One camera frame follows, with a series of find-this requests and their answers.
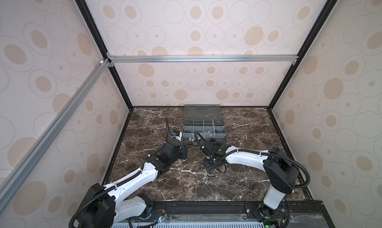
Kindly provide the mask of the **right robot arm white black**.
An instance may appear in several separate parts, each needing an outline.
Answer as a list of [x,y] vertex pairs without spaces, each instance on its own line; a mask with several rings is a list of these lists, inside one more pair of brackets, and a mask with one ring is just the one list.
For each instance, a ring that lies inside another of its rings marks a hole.
[[270,182],[263,201],[260,203],[255,217],[270,219],[276,214],[279,205],[295,189],[304,188],[310,184],[311,178],[307,169],[288,157],[282,149],[274,147],[271,150],[250,150],[228,146],[216,139],[206,140],[195,132],[194,138],[206,155],[204,165],[207,171],[218,170],[226,172],[228,164],[245,165],[266,173]]

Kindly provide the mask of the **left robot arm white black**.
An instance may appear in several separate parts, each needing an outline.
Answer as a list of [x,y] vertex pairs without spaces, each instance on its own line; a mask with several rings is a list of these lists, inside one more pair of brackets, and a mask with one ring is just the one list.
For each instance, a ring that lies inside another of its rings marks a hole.
[[71,217],[70,228],[110,228],[114,224],[148,212],[150,201],[145,196],[128,199],[132,193],[170,170],[178,159],[186,159],[188,146],[182,143],[182,132],[171,131],[166,125],[165,142],[148,155],[141,166],[125,177],[106,185],[91,186],[77,211]]

